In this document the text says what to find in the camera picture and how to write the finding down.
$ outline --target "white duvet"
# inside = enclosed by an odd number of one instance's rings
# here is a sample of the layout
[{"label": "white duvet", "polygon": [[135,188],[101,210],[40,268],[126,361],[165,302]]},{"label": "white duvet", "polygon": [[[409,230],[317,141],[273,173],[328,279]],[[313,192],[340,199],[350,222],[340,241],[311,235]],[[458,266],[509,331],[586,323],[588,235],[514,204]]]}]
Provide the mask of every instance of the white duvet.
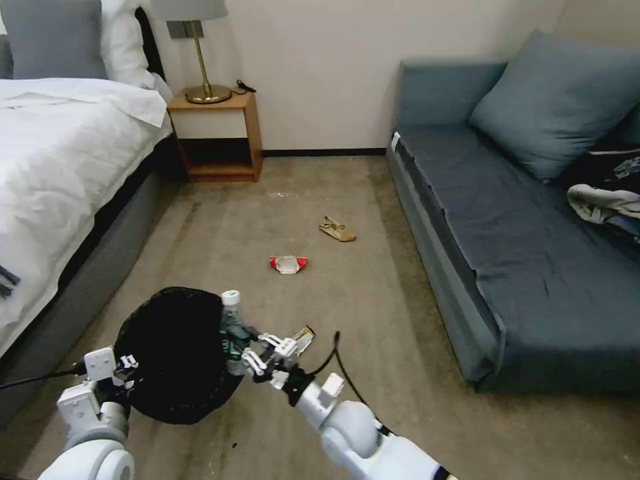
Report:
[{"label": "white duvet", "polygon": [[0,81],[0,265],[21,278],[0,299],[0,344],[53,298],[96,211],[168,133],[166,107],[108,80]]}]

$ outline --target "nightstand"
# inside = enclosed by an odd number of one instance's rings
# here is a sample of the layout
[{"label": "nightstand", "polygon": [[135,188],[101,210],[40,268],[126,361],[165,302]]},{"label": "nightstand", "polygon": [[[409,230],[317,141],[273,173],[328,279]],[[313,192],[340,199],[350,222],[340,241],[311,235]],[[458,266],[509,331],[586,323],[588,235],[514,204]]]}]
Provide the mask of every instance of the nightstand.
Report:
[{"label": "nightstand", "polygon": [[262,138],[253,93],[210,105],[181,93],[168,110],[191,182],[258,181]]}]

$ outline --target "carpet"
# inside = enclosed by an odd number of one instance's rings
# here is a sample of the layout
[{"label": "carpet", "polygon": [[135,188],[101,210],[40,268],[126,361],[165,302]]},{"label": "carpet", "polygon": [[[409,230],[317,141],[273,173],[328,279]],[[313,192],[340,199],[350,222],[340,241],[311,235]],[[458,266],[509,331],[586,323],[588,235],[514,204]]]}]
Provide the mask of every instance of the carpet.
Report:
[{"label": "carpet", "polygon": [[[324,215],[357,240],[322,233]],[[272,255],[309,264],[280,275]],[[268,159],[257,184],[167,188],[137,264],[68,361],[111,344],[122,321],[170,285],[239,289],[246,318],[264,332],[309,324],[318,336],[308,369],[340,330],[348,373],[378,417],[461,480],[640,475],[635,399],[498,397],[464,384],[382,157]],[[325,375],[338,372],[334,362]],[[2,433],[0,471],[34,478],[61,452],[55,400],[68,384],[44,385]],[[348,388],[343,397],[355,399]],[[347,478],[285,395],[250,381],[192,427],[133,412],[127,448],[140,480]]]}]

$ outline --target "red and white wrapper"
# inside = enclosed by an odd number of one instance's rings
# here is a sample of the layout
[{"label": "red and white wrapper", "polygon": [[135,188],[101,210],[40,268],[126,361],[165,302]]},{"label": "red and white wrapper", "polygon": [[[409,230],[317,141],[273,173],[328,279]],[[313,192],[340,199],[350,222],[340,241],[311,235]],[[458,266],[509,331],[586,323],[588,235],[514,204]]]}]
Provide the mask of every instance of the red and white wrapper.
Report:
[{"label": "red and white wrapper", "polygon": [[309,259],[306,257],[294,257],[287,255],[286,257],[271,257],[269,263],[283,275],[293,275],[298,273],[307,266]]}]

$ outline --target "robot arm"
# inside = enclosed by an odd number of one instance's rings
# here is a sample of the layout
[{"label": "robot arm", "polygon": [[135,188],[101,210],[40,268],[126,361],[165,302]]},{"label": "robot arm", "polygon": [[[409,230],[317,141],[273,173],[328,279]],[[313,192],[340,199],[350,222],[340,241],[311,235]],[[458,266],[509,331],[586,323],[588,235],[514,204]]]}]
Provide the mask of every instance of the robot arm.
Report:
[{"label": "robot arm", "polygon": [[336,373],[318,385],[314,375],[297,365],[299,350],[294,340],[259,343],[267,345],[260,356],[245,350],[248,357],[258,357],[261,362],[258,370],[253,362],[248,363],[254,380],[261,383],[269,377],[274,388],[284,391],[289,404],[320,434],[330,460],[346,468],[353,478],[455,480],[416,444],[384,428],[364,403],[339,402],[345,381]]},{"label": "robot arm", "polygon": [[[335,373],[318,385],[315,375],[298,366],[308,339],[258,335],[263,351],[246,348],[243,362],[256,383],[287,394],[289,404],[321,436],[334,464],[362,480],[455,480],[442,466],[406,438],[384,428],[364,403],[339,402],[345,381]],[[57,406],[69,426],[65,452],[39,480],[132,480],[133,458],[126,452],[129,412],[122,399],[135,385],[127,373],[137,368],[131,356],[116,361],[108,347],[85,356],[87,378],[66,389]]]}]

